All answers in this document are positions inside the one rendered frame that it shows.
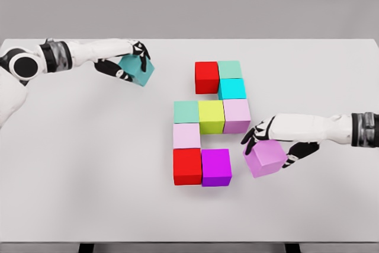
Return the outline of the cyan cube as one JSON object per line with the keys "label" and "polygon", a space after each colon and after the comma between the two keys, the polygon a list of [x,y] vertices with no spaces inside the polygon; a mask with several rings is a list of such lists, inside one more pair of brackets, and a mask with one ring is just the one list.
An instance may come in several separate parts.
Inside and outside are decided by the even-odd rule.
{"label": "cyan cube", "polygon": [[244,80],[242,78],[220,79],[217,95],[220,100],[246,99]]}

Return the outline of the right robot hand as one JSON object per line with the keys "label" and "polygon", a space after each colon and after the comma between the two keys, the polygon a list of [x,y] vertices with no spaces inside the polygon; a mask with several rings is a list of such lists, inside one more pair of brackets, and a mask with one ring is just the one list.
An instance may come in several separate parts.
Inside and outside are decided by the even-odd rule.
{"label": "right robot hand", "polygon": [[241,141],[241,144],[246,146],[244,154],[250,154],[252,148],[260,141],[295,142],[282,166],[287,168],[319,150],[324,135],[320,123],[321,120],[312,115],[277,114],[261,121],[245,134]]}

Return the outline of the teal cube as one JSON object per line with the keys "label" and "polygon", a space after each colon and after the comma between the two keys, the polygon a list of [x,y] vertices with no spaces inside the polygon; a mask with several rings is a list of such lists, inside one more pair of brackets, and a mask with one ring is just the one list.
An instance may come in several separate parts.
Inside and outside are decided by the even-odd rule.
{"label": "teal cube", "polygon": [[118,65],[130,75],[133,79],[133,83],[144,87],[149,81],[155,67],[152,65],[151,61],[146,59],[146,71],[142,71],[142,61],[140,56],[136,55],[125,55],[121,58]]}

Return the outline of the mint green cube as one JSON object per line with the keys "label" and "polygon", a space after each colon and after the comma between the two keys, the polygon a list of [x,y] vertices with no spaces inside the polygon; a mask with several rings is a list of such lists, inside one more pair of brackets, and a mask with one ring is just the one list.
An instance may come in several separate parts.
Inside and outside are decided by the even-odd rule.
{"label": "mint green cube", "polygon": [[220,60],[217,64],[220,79],[242,78],[242,70],[238,60]]}
{"label": "mint green cube", "polygon": [[198,101],[175,101],[174,123],[199,123]]}

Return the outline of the yellow-green cube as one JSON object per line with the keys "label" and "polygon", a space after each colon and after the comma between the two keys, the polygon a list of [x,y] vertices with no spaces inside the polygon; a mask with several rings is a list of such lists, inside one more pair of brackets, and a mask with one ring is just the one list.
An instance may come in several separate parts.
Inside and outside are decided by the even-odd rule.
{"label": "yellow-green cube", "polygon": [[225,124],[222,100],[198,102],[200,134],[222,134]]}

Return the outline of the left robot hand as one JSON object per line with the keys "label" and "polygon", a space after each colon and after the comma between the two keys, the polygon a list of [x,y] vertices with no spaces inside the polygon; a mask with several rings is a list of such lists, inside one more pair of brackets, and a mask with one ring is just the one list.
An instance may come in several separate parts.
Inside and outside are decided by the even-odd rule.
{"label": "left robot hand", "polygon": [[146,72],[147,59],[151,59],[146,46],[138,40],[105,39],[95,41],[93,45],[95,59],[97,60],[94,64],[95,69],[103,74],[128,82],[133,82],[132,76],[118,64],[110,61],[110,58],[125,55],[138,56],[141,60],[142,72]]}

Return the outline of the red cube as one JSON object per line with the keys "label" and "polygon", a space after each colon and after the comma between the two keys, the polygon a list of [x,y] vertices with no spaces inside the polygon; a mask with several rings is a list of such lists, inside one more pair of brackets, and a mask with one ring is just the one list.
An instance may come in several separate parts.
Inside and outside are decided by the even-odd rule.
{"label": "red cube", "polygon": [[216,94],[219,89],[219,69],[216,61],[195,62],[195,93]]}
{"label": "red cube", "polygon": [[202,177],[200,148],[173,150],[174,185],[200,185]]}

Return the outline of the violet cube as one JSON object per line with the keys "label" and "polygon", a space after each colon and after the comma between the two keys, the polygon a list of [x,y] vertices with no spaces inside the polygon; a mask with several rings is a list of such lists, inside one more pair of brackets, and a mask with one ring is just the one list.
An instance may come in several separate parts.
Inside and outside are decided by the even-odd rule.
{"label": "violet cube", "polygon": [[287,154],[276,140],[262,140],[255,144],[249,154],[243,156],[254,178],[278,172],[287,161]]}

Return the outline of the magenta purple cube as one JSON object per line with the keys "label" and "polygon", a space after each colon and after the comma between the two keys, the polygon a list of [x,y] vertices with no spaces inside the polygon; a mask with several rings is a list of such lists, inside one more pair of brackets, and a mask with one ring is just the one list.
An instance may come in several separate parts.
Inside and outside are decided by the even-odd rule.
{"label": "magenta purple cube", "polygon": [[203,187],[229,186],[232,179],[232,167],[228,149],[202,149],[201,185]]}

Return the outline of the pale pink cube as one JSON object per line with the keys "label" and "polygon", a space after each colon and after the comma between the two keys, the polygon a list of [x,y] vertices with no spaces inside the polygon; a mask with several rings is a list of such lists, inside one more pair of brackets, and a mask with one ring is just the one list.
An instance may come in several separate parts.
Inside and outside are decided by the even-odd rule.
{"label": "pale pink cube", "polygon": [[173,128],[173,148],[192,149],[201,147],[200,124],[179,123]]}
{"label": "pale pink cube", "polygon": [[251,117],[247,99],[223,100],[225,124],[223,133],[239,134],[248,131]]}

